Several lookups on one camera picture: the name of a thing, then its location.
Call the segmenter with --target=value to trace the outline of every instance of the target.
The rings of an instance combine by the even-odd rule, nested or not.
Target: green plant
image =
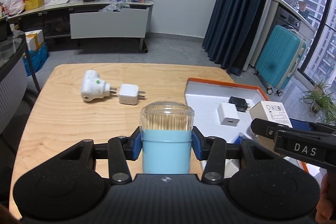
[[[328,89],[329,86],[323,80],[317,80],[314,89],[304,91],[300,99],[310,101],[311,111],[317,113],[322,110],[324,123],[336,124],[336,106],[332,98],[334,93],[327,93]]]

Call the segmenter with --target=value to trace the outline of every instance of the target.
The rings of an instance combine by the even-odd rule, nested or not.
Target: black handle
[[[334,207],[336,207],[336,172],[327,170],[328,173],[328,198],[333,203]],[[330,220],[336,220],[336,210],[334,209],[334,212],[330,218]]]

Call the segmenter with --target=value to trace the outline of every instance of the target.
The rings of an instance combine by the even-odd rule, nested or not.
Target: building
[[[310,12],[307,21],[317,30],[320,20],[323,16],[327,0],[301,0],[307,2],[307,10]],[[332,0],[330,12],[327,17],[327,25],[325,26],[317,47],[308,63],[305,73],[313,80],[322,79],[328,85],[335,87],[336,90],[336,31],[332,28],[335,26],[334,19],[336,16],[336,0]]]

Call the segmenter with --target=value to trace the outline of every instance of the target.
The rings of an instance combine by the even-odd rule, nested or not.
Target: clear plastic lid
[[[176,102],[154,102],[140,112],[140,128],[161,130],[191,130],[194,110]]]

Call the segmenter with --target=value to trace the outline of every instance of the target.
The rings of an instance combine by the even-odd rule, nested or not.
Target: white power adapter
[[[145,96],[139,94],[145,94],[146,92],[140,91],[137,85],[122,84],[119,91],[119,103],[125,105],[136,105],[138,99],[145,99]]]
[[[235,104],[222,102],[218,107],[220,124],[235,127],[239,122],[238,111]]]
[[[116,88],[112,88],[109,83],[101,79],[98,72],[94,70],[87,70],[85,72],[82,87],[81,96],[84,101],[92,101],[96,98],[104,98],[115,94]]]

